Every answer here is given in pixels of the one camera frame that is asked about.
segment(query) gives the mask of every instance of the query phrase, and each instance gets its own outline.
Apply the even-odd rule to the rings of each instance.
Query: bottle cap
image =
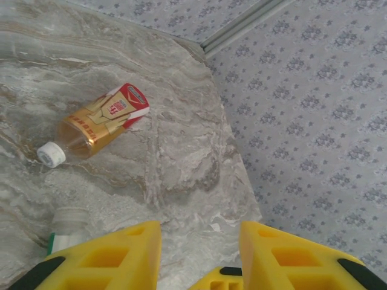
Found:
[[[47,142],[40,147],[37,157],[49,168],[55,168],[66,161],[65,152],[54,142]]]
[[[89,212],[82,207],[60,207],[55,210],[54,222],[83,222],[88,223]]]

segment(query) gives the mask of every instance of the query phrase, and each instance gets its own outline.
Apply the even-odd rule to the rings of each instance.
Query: amber liquid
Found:
[[[86,136],[78,128],[66,121],[59,123],[55,143],[65,151],[66,156],[70,153],[77,158],[87,159],[92,155],[91,145]]]

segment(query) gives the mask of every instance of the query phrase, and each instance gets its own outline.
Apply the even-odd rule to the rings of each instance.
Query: green label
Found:
[[[51,253],[53,252],[54,239],[55,233],[51,233],[50,238],[48,240],[47,255],[51,255]]]

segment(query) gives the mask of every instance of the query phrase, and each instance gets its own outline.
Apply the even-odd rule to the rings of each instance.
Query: yellow plastic part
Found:
[[[156,290],[161,228],[144,222],[55,252],[65,257],[37,290]]]
[[[244,290],[364,290],[337,262],[357,258],[257,222],[239,235]]]
[[[242,276],[222,275],[217,267],[196,282],[189,290],[243,290]]]

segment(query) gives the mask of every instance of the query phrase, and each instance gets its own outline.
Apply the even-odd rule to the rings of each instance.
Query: black rubber pad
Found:
[[[8,290],[34,290],[46,279],[66,258],[55,257],[37,264],[23,277],[11,285]]]
[[[242,276],[242,269],[235,267],[223,267],[220,269],[220,274],[226,276]]]
[[[337,261],[366,290],[387,290],[387,284],[371,272],[366,266],[347,259],[339,259]]]

